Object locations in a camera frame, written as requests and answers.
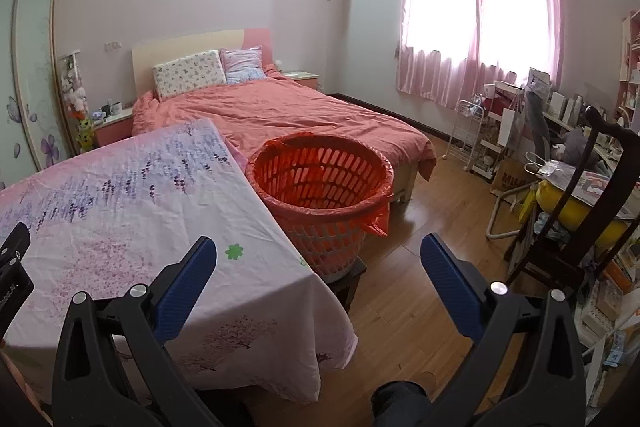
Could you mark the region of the dark wooden chair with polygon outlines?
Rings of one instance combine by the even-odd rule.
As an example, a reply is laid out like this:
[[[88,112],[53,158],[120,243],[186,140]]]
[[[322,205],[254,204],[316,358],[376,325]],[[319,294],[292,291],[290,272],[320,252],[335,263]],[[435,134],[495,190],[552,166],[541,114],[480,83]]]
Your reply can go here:
[[[609,124],[592,106],[584,118],[591,131],[577,166],[537,156],[529,161],[538,180],[532,211],[504,254],[508,285],[525,273],[574,295],[584,280],[603,272],[639,225],[628,202],[639,181],[639,135]],[[599,135],[623,149],[609,178],[587,169]]]

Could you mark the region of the lavender print table cloth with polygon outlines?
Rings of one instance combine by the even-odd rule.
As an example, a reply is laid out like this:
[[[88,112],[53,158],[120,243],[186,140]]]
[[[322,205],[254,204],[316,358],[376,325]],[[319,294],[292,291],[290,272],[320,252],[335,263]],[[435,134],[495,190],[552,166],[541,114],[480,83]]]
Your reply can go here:
[[[298,402],[319,398],[358,339],[330,288],[296,251],[206,119],[60,162],[1,194],[1,230],[32,243],[34,283],[6,350],[40,399],[50,398],[70,299],[121,296],[150,283],[201,237],[217,265],[167,350],[198,389],[257,385]]]

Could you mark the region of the floral sliding wardrobe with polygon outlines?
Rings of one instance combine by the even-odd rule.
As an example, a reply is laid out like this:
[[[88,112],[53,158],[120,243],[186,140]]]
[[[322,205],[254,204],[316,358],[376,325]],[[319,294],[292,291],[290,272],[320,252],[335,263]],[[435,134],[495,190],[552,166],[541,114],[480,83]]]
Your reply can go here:
[[[74,155],[53,41],[54,0],[1,0],[1,187]]]

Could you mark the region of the yellow cushion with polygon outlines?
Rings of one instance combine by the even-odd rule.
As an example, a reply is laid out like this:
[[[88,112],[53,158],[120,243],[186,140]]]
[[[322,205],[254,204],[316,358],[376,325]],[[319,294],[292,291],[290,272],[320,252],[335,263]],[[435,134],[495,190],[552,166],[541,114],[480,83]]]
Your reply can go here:
[[[551,215],[563,192],[548,181],[541,181],[536,192],[536,201],[541,210]],[[575,232],[590,213],[591,207],[571,197],[560,212],[558,221],[570,232]],[[627,230],[629,221],[614,219],[596,240],[598,247],[608,249],[615,245]]]

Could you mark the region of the white mug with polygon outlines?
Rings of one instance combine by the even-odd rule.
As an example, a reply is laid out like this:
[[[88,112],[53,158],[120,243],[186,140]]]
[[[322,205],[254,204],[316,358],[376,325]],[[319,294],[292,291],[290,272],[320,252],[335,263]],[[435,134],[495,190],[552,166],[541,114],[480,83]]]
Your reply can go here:
[[[122,113],[122,103],[120,102],[114,103],[111,106],[111,114],[113,116],[116,116],[116,115],[119,115],[120,113]]]

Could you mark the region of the black stool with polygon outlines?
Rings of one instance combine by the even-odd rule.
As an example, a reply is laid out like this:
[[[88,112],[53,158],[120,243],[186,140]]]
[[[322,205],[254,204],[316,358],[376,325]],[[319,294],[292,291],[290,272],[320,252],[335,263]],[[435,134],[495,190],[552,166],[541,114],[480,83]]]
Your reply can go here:
[[[349,313],[352,307],[360,279],[366,271],[367,265],[360,258],[357,258],[344,277],[328,284],[346,313]]]

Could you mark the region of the cluttered desk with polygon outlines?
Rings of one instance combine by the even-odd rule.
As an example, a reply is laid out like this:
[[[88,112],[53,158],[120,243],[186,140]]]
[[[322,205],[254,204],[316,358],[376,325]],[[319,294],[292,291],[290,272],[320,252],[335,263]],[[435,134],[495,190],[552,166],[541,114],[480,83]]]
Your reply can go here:
[[[614,116],[620,120],[623,124],[629,124],[639,126],[639,10],[632,12],[628,17],[623,19],[623,49],[622,58],[620,59],[620,92],[618,92],[617,102],[620,102],[620,106],[616,108]],[[634,68],[631,67],[632,60],[637,59],[637,64]],[[585,130],[587,125],[581,124],[579,121],[582,116],[578,115],[578,108],[580,110],[586,109],[587,102],[584,101],[580,95],[575,95],[571,100],[567,98],[564,101],[562,109],[562,117],[560,112],[555,112],[552,107],[556,99],[555,94],[549,98],[547,109],[544,111],[544,118],[548,121],[550,133],[558,134],[560,129],[564,129],[563,133],[559,136],[564,136],[567,132],[573,131],[575,128],[582,128],[585,136],[588,136],[588,132]],[[509,124],[509,121],[504,120],[506,117],[502,117],[503,109],[500,109],[498,113],[489,109],[498,108],[497,102],[491,102],[486,109],[485,116],[489,124],[500,124],[500,131],[502,124],[505,122]],[[569,109],[573,109],[572,115],[568,113]],[[594,150],[600,158],[600,162],[606,168],[612,172],[615,170],[618,164],[617,152],[614,150],[613,141],[606,142],[604,145],[596,145]]]

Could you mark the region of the cream pink headboard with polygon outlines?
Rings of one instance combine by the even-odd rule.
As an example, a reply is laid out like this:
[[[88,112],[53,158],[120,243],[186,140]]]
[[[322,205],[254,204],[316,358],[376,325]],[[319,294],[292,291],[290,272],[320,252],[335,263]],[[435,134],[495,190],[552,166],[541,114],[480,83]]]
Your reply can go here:
[[[213,49],[249,49],[254,46],[262,47],[262,64],[273,63],[271,32],[268,28],[204,32],[134,46],[131,49],[131,61],[136,95],[141,98],[155,87],[152,69],[157,64]]]

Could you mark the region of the orange laundry basket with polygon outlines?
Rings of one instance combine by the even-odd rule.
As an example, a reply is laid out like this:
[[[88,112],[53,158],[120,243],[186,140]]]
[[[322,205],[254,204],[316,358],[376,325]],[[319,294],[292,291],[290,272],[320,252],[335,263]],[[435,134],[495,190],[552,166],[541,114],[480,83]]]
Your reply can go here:
[[[394,169],[366,144],[330,134],[282,136],[265,142],[245,174],[326,283],[352,269],[369,235],[388,234]]]

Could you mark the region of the orange plastic bin liner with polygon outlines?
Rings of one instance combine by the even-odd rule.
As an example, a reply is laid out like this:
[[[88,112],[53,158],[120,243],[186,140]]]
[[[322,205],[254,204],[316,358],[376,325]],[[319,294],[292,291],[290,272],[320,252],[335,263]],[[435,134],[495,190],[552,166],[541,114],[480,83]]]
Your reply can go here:
[[[350,222],[384,236],[394,169],[366,144],[335,134],[300,132],[262,144],[245,174],[274,217],[292,225]]]

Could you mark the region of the floral white pillow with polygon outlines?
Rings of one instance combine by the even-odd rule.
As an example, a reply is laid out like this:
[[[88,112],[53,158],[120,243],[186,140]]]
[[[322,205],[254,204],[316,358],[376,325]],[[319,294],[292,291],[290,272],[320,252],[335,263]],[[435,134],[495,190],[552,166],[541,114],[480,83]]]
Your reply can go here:
[[[158,64],[152,68],[152,72],[160,101],[227,83],[218,50],[195,53]]]

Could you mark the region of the coral bed duvet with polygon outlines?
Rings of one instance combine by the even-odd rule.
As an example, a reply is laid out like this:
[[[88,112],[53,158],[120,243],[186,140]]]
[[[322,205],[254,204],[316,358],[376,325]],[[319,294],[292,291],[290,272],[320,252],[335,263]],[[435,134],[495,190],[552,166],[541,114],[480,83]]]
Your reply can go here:
[[[265,79],[210,86],[165,101],[145,92],[132,109],[132,133],[208,118],[246,158],[280,136],[336,134],[375,148],[393,167],[416,165],[424,180],[431,178],[437,157],[424,133],[397,118],[301,86],[272,65],[267,72]]]

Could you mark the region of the pink striped pillow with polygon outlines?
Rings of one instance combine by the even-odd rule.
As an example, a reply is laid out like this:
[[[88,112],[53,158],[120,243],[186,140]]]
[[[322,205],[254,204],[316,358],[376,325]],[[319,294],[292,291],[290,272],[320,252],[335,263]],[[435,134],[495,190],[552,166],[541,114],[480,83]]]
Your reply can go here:
[[[228,84],[266,78],[262,69],[262,46],[248,49],[220,49],[219,56]]]

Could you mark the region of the far pink bedside table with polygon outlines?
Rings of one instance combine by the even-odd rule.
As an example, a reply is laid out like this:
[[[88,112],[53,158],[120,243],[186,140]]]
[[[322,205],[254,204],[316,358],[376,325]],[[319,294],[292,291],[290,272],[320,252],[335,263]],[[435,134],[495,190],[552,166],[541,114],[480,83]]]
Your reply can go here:
[[[319,90],[319,76],[312,72],[303,72],[302,70],[296,70],[295,72],[284,72],[286,78],[291,79],[301,86]]]

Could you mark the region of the pink window curtain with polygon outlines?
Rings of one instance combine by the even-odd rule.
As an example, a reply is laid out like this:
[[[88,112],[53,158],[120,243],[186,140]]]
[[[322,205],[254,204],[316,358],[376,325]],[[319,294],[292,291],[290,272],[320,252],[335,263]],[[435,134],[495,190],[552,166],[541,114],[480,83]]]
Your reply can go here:
[[[396,87],[454,107],[494,81],[531,69],[561,83],[563,0],[400,0]]]

